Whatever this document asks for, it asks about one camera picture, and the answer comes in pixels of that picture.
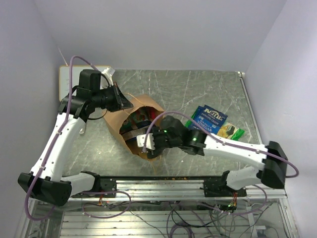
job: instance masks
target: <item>black cable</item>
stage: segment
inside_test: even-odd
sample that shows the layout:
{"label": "black cable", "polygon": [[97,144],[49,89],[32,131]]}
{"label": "black cable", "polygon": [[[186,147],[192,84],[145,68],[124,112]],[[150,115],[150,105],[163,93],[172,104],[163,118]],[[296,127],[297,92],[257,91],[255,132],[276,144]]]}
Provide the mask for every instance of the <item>black cable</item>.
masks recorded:
{"label": "black cable", "polygon": [[106,81],[107,81],[107,83],[108,83],[108,87],[109,87],[109,86],[110,86],[110,84],[109,84],[109,81],[108,81],[107,77],[106,77],[103,73],[101,74],[101,76],[102,76],[102,77],[104,77],[104,78],[106,79]]}
{"label": "black cable", "polygon": [[[178,215],[178,217],[182,220],[182,222],[183,222],[184,224],[175,222],[175,220],[174,220],[174,218],[173,218],[173,212],[175,212],[175,213]],[[204,225],[202,225],[202,226],[191,225],[191,224],[189,224],[188,222],[186,222],[186,221],[178,214],[178,212],[175,211],[175,209],[172,211],[171,217],[172,217],[172,220],[173,220],[174,224],[176,224],[176,225],[178,225],[178,226],[180,226],[180,227],[194,227],[194,228],[202,228],[202,227],[206,227],[206,226],[207,226],[207,227],[212,227],[212,226],[208,226],[208,225],[209,225],[210,223],[212,223],[212,222],[208,222],[208,223],[206,223],[206,224],[204,224]]]}
{"label": "black cable", "polygon": [[134,214],[131,210],[130,210],[130,212],[131,212],[132,215],[134,215],[134,216],[140,218],[142,221],[144,221],[144,222],[145,222],[146,224],[148,224],[150,227],[153,227],[153,228],[157,229],[157,230],[161,233],[161,235],[165,238],[165,235],[163,234],[163,232],[160,231],[159,228],[157,228],[157,227],[155,227],[155,226],[152,226],[151,224],[149,224],[148,222],[146,222],[142,217],[140,217],[140,216],[137,215],[137,214]]}
{"label": "black cable", "polygon": [[275,232],[276,232],[276,234],[277,234],[277,238],[279,238],[279,235],[278,235],[278,232],[277,232],[277,229],[276,228],[274,228],[274,227],[271,227],[271,226],[266,226],[267,228],[269,228],[269,229],[274,229],[275,230]]}
{"label": "black cable", "polygon": [[248,229],[250,229],[252,227],[252,231],[251,231],[251,234],[254,230],[254,226],[257,224],[257,222],[259,221],[259,219],[261,218],[261,216],[264,214],[264,212],[272,205],[273,203],[271,203],[270,205],[268,205],[264,210],[263,212],[259,215],[259,217],[257,218],[257,220],[254,222],[254,224],[252,226],[249,226],[240,236],[239,238],[245,233],[247,232]]}
{"label": "black cable", "polygon": [[73,87],[73,89],[71,90],[72,91],[72,93],[74,93],[76,90],[77,90],[77,87],[78,87],[78,85],[75,85],[74,87]]}
{"label": "black cable", "polygon": [[103,115],[102,115],[101,117],[99,117],[99,118],[88,118],[88,120],[99,120],[99,119],[103,118],[103,117],[107,114],[107,112],[108,112],[108,110],[106,111],[105,114],[103,114]]}
{"label": "black cable", "polygon": [[229,236],[227,235],[224,235],[221,233],[219,227],[216,225],[215,221],[217,220],[214,220],[213,216],[211,215],[213,212],[215,212],[215,210],[209,210],[209,216],[210,216],[210,219],[211,219],[211,222],[213,223],[214,227],[216,228],[216,230],[218,231],[219,235],[221,235],[222,237],[228,237],[230,238]]}

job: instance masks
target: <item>green package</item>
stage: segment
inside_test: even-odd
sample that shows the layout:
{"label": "green package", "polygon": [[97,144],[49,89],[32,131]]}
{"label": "green package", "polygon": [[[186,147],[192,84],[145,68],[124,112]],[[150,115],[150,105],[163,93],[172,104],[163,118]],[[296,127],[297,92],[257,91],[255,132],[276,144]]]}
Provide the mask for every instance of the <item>green package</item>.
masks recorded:
{"label": "green package", "polygon": [[238,140],[244,133],[244,130],[237,128],[231,123],[225,122],[217,135],[230,140]]}

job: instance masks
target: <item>metal base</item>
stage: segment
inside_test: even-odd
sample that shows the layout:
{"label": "metal base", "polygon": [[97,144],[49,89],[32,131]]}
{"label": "metal base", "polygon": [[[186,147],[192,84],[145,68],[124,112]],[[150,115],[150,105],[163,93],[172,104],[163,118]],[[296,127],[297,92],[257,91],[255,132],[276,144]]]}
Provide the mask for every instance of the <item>metal base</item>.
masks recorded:
{"label": "metal base", "polygon": [[[117,180],[117,190],[127,192],[133,201],[207,201],[210,197],[205,197],[204,180]],[[265,188],[269,199],[286,198],[283,189]],[[246,196],[238,197],[238,199],[256,198],[263,199],[263,192],[253,186],[246,187]],[[217,200],[232,200],[232,196],[215,197]],[[118,193],[115,198],[103,198],[103,201],[128,201],[129,198]],[[68,202],[99,201],[96,197],[71,197]]]}

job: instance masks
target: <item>wire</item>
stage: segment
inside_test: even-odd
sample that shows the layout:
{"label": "wire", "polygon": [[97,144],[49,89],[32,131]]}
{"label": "wire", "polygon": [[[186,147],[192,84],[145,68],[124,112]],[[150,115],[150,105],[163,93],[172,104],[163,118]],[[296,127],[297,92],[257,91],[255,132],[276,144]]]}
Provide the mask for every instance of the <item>wire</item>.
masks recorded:
{"label": "wire", "polygon": [[245,232],[247,232],[247,230],[250,229],[251,227],[252,227],[251,234],[253,233],[254,226],[257,224],[257,222],[259,221],[259,219],[261,218],[261,216],[264,214],[264,212],[265,212],[271,205],[272,205],[272,203],[269,204],[269,205],[263,210],[263,212],[259,215],[259,217],[258,217],[257,220],[254,222],[254,224],[253,224],[252,226],[249,226],[249,227],[239,236],[239,238],[240,238]]}
{"label": "wire", "polygon": [[134,214],[131,210],[130,210],[129,212],[131,212],[132,215],[134,215],[134,216],[140,218],[142,221],[144,221],[144,222],[145,222],[146,224],[148,224],[150,227],[153,227],[153,228],[157,229],[157,230],[161,233],[161,235],[165,238],[165,235],[163,234],[163,232],[160,231],[159,228],[157,228],[157,227],[155,227],[155,226],[152,226],[151,224],[149,224],[148,222],[146,222],[142,217],[140,217],[140,216],[137,215],[137,214]]}
{"label": "wire", "polygon": [[173,220],[173,222],[174,222],[175,224],[177,224],[177,222],[175,222],[175,220],[174,220],[174,218],[173,218],[173,213],[174,213],[174,212],[178,215],[178,217],[179,217],[179,218],[182,220],[182,222],[184,223],[184,224],[180,225],[180,226],[183,226],[183,227],[202,228],[202,227],[206,227],[207,225],[209,225],[210,223],[212,223],[212,222],[208,222],[208,223],[206,223],[206,224],[203,224],[202,226],[191,225],[191,224],[189,224],[188,222],[186,222],[186,221],[179,215],[179,213],[178,213],[176,210],[173,210],[173,212],[172,212],[172,214],[171,214],[171,217],[172,217],[172,220]]}
{"label": "wire", "polygon": [[[69,95],[73,94],[72,91],[72,87],[73,87],[73,62],[75,60],[75,58],[81,59],[82,61],[84,61],[85,63],[87,63],[89,66],[91,66],[93,69],[98,70],[95,66],[93,66],[91,63],[89,63],[87,60],[85,60],[84,58],[80,57],[80,56],[73,56],[70,59],[70,63],[69,63]],[[28,191],[26,192],[26,196],[25,196],[25,200],[24,200],[24,211],[26,214],[26,217],[29,218],[32,221],[41,221],[44,219],[47,219],[53,212],[55,206],[52,207],[52,209],[44,216],[44,217],[40,217],[40,218],[34,218],[32,217],[32,215],[30,214],[29,211],[29,198],[31,196],[32,190],[35,186],[36,181],[38,180],[38,178],[40,177],[41,173],[43,172],[45,165],[49,159],[49,156],[54,148],[54,145],[58,139],[58,136],[61,134],[61,132],[63,131],[64,127],[66,126],[67,122],[68,122],[68,118],[69,118],[69,113],[70,113],[70,106],[71,106],[71,99],[72,97],[69,97],[68,103],[67,103],[67,109],[66,109],[66,116],[65,116],[65,120],[62,123],[62,125],[60,126],[60,128],[57,130],[56,135],[53,137],[48,150],[43,158],[43,161],[41,163],[41,167],[39,168],[38,172],[36,173],[36,175],[34,176]]]}
{"label": "wire", "polygon": [[266,226],[267,228],[269,228],[269,229],[274,229],[275,230],[275,232],[276,232],[276,234],[277,234],[277,238],[279,238],[279,235],[278,235],[278,232],[277,232],[277,229],[276,228],[274,228],[274,227],[271,227],[271,226]]}
{"label": "wire", "polygon": [[99,119],[103,118],[103,117],[107,114],[107,112],[108,112],[108,109],[107,109],[107,111],[105,112],[105,114],[103,114],[101,117],[98,117],[98,118],[88,118],[88,120],[99,120]]}
{"label": "wire", "polygon": [[263,207],[266,205],[266,203],[267,203],[267,194],[266,194],[265,190],[264,190],[263,188],[261,188],[260,186],[257,186],[257,185],[253,185],[253,186],[254,186],[254,187],[257,187],[258,189],[260,189],[260,190],[264,193],[264,202],[262,203],[262,206],[260,206],[259,208],[254,209],[254,210],[251,210],[251,211],[248,211],[248,212],[241,212],[241,213],[234,213],[234,214],[232,214],[232,213],[230,213],[230,212],[221,211],[218,207],[212,207],[212,206],[209,206],[209,205],[207,205],[207,204],[205,204],[205,203],[202,203],[202,202],[199,202],[198,204],[199,204],[199,205],[202,205],[202,206],[205,206],[205,207],[208,207],[208,208],[210,208],[210,209],[213,209],[213,210],[215,210],[215,211],[218,211],[218,212],[220,212],[220,213],[222,213],[222,214],[227,214],[227,215],[239,216],[239,215],[247,215],[247,214],[250,214],[250,213],[254,213],[254,212],[256,212],[256,211],[259,211],[261,208],[263,208]]}
{"label": "wire", "polygon": [[82,206],[83,215],[86,215],[86,216],[92,217],[92,218],[108,219],[108,218],[114,218],[114,217],[120,216],[120,215],[122,215],[123,213],[125,213],[126,211],[130,210],[131,203],[132,203],[131,196],[130,196],[128,193],[123,192],[123,191],[110,191],[110,192],[89,192],[89,191],[84,191],[84,192],[81,192],[81,193],[83,193],[83,194],[95,194],[95,195],[98,195],[98,194],[100,194],[100,195],[107,195],[107,194],[123,193],[123,194],[127,195],[127,197],[129,198],[128,206],[127,206],[122,212],[119,212],[119,213],[116,214],[116,215],[112,215],[112,216],[108,216],[108,217],[98,217],[98,216],[94,216],[94,215],[88,214],[88,213],[85,211],[85,205],[87,205],[88,203],[84,204],[84,205]]}
{"label": "wire", "polygon": [[208,136],[210,136],[212,139],[214,139],[215,141],[221,143],[222,145],[228,145],[228,146],[232,146],[232,147],[235,147],[235,148],[239,148],[239,149],[244,149],[244,150],[248,150],[248,151],[252,151],[252,152],[256,152],[256,153],[262,153],[262,154],[265,154],[267,156],[271,156],[275,159],[278,159],[286,164],[288,164],[289,166],[291,166],[294,170],[295,170],[295,174],[294,175],[289,175],[289,176],[286,176],[286,178],[294,178],[294,177],[297,177],[299,175],[299,170],[298,168],[292,164],[291,162],[289,162],[288,160],[280,157],[280,156],[277,156],[277,155],[274,155],[270,152],[267,152],[267,151],[262,151],[262,150],[258,150],[258,149],[255,149],[255,148],[249,148],[247,146],[243,146],[243,145],[236,145],[236,144],[233,144],[233,143],[229,143],[229,142],[224,142],[222,141],[221,139],[218,139],[215,135],[211,134],[210,132],[206,131],[201,125],[199,125],[195,120],[193,120],[191,117],[183,114],[183,113],[180,113],[180,112],[177,112],[177,111],[169,111],[169,112],[163,112],[161,113],[160,115],[158,115],[150,124],[150,126],[148,127],[148,130],[147,130],[147,133],[145,135],[145,140],[144,140],[144,146],[143,146],[143,152],[146,152],[147,149],[146,149],[146,142],[148,141],[148,135],[152,129],[152,127],[155,125],[155,123],[158,121],[158,119],[160,119],[162,116],[164,115],[167,115],[167,114],[178,114],[178,115],[181,115],[183,117],[185,117],[186,119],[190,120],[195,126],[197,126],[200,130],[202,130],[204,133],[206,133]]}

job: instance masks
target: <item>bag contents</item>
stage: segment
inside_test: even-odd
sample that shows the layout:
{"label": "bag contents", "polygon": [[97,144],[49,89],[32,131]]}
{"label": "bag contents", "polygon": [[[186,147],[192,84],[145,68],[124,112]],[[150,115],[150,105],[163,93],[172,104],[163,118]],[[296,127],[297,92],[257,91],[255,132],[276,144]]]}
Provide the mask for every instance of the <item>bag contents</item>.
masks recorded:
{"label": "bag contents", "polygon": [[[150,123],[163,113],[164,109],[149,95],[132,97],[130,102],[133,104],[133,108],[107,113],[104,119],[109,132],[124,148],[134,155],[149,160],[146,153],[142,153],[142,149],[138,147],[136,136],[145,134]],[[156,122],[156,126],[159,126],[160,121],[161,118]]]}

